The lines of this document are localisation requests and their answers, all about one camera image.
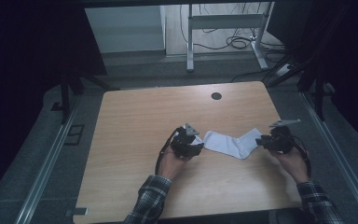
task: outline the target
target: white wall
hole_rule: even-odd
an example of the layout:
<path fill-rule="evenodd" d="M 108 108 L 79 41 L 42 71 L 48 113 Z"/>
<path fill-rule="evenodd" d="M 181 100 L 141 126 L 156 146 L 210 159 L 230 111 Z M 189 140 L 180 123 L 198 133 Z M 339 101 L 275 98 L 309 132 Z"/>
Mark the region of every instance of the white wall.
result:
<path fill-rule="evenodd" d="M 165 49 L 164 8 L 86 8 L 101 53 Z"/>

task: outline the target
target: metal frame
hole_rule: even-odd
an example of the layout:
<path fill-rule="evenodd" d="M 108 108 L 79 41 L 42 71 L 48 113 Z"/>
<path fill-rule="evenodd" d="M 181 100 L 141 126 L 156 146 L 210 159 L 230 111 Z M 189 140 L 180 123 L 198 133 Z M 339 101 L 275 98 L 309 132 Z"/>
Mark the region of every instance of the metal frame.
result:
<path fill-rule="evenodd" d="M 251 45 L 261 70 L 269 69 L 260 51 L 260 42 L 266 30 L 271 5 L 272 3 L 268 2 L 267 9 L 263 14 L 204 16 L 193 16 L 192 5 L 188 5 L 187 72 L 194 71 L 193 30 L 200 29 L 259 28 L 257 37 L 251 42 Z"/>

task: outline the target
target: wooden table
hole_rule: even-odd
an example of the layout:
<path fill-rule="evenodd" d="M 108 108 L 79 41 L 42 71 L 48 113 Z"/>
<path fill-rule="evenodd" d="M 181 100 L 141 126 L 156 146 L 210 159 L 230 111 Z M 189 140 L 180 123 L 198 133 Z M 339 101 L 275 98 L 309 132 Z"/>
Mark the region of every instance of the wooden table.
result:
<path fill-rule="evenodd" d="M 76 205 L 89 213 L 74 222 L 123 220 L 176 127 L 188 122 L 201 138 L 207 131 L 239 137 L 253 128 L 269 133 L 278 119 L 261 82 L 107 92 Z M 203 149 L 175 179 L 161 217 L 293 206 L 300 206 L 295 182 L 262 147 L 244 161 Z"/>

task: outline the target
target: plaid sleeve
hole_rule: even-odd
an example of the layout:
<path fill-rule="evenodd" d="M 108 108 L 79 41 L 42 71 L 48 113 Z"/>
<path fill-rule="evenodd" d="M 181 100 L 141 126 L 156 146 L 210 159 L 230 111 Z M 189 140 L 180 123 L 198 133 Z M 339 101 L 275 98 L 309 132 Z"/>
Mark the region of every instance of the plaid sleeve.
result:
<path fill-rule="evenodd" d="M 161 175 L 150 175 L 138 191 L 138 200 L 124 223 L 156 223 L 164 208 L 171 180 Z"/>
<path fill-rule="evenodd" d="M 306 182 L 297 185 L 303 208 L 310 216 L 312 223 L 342 224 L 343 218 L 335 205 L 330 202 L 322 186 L 315 182 Z"/>

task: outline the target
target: human hand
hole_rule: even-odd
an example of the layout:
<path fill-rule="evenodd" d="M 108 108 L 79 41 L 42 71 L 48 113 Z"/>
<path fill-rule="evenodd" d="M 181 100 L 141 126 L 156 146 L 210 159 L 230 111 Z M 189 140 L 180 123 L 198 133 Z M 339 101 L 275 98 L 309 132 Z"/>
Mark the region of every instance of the human hand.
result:
<path fill-rule="evenodd" d="M 158 175 L 174 180 L 190 160 L 191 158 L 176 158 L 171 146 L 168 146 L 159 164 Z"/>
<path fill-rule="evenodd" d="M 297 184 L 310 181 L 310 177 L 307 174 L 307 165 L 301 157 L 301 153 L 296 148 L 292 148 L 287 154 L 282 154 L 273 150 L 268 151 L 269 154 L 278 159 L 282 168 L 296 181 Z"/>

